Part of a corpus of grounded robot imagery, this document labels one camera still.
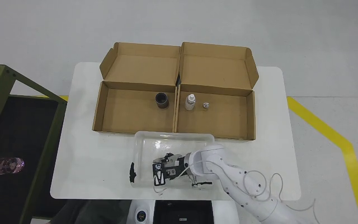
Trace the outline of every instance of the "open cardboard box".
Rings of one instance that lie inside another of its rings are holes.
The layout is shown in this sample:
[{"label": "open cardboard box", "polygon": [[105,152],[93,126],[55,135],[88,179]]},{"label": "open cardboard box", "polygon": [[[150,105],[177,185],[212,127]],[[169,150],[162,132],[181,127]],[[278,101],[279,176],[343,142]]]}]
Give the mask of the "open cardboard box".
[{"label": "open cardboard box", "polygon": [[[136,133],[174,132],[179,46],[115,43],[100,70],[103,76],[92,129]],[[168,95],[160,109],[155,96]]]},{"label": "open cardboard box", "polygon": [[[175,132],[210,133],[219,138],[253,140],[258,72],[251,50],[239,46],[183,43]],[[193,110],[185,100],[194,94]],[[202,104],[209,103],[206,110]]]}]

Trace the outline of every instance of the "cardboard box lid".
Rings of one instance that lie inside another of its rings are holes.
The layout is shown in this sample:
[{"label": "cardboard box lid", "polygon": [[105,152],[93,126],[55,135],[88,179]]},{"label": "cardboard box lid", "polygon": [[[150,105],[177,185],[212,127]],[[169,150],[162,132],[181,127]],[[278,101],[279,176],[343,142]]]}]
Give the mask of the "cardboard box lid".
[{"label": "cardboard box lid", "polygon": [[180,46],[115,43],[100,70],[109,82],[175,86],[179,62]]},{"label": "cardboard box lid", "polygon": [[181,84],[251,90],[258,72],[250,48],[184,42]]}]

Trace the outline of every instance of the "small metal nut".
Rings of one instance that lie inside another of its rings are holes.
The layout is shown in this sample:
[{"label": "small metal nut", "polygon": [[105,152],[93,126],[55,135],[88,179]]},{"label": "small metal nut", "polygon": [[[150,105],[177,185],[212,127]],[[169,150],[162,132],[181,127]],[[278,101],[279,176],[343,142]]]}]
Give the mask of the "small metal nut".
[{"label": "small metal nut", "polygon": [[207,109],[207,108],[209,108],[209,103],[205,102],[205,103],[202,104],[202,106]]}]

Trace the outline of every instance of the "green metal frame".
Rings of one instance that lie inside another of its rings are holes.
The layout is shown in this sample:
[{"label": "green metal frame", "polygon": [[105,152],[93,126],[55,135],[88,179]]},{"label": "green metal frame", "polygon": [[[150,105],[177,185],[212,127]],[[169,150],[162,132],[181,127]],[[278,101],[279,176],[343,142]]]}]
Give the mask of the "green metal frame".
[{"label": "green metal frame", "polygon": [[20,81],[26,86],[31,87],[34,90],[44,94],[49,99],[58,102],[55,116],[52,121],[52,125],[50,127],[49,134],[47,136],[45,146],[41,154],[39,164],[37,166],[35,176],[32,180],[30,191],[27,195],[26,202],[23,207],[20,218],[20,223],[30,223],[32,213],[35,209],[36,199],[39,196],[40,190],[42,188],[51,155],[56,148],[57,139],[62,129],[62,123],[65,116],[67,101],[54,94],[53,92],[43,88],[36,82],[26,78],[12,68],[5,65],[0,65],[0,114],[5,106],[5,103],[10,95],[15,81]]}]

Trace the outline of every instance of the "white table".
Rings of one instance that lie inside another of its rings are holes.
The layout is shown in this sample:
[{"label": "white table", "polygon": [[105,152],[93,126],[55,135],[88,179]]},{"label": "white table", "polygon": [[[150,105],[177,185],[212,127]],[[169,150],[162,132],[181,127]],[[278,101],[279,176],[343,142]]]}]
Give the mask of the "white table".
[{"label": "white table", "polygon": [[[168,189],[158,196],[152,188],[136,189],[129,183],[133,136],[92,131],[98,88],[102,81],[99,63],[76,65],[51,185],[51,196],[63,199],[181,199],[230,200],[217,190]],[[269,179],[278,172],[285,187],[284,200],[301,196],[296,155],[282,71],[258,67],[256,140],[218,139],[237,155],[235,164],[260,170]],[[277,195],[280,180],[272,183]]]}]

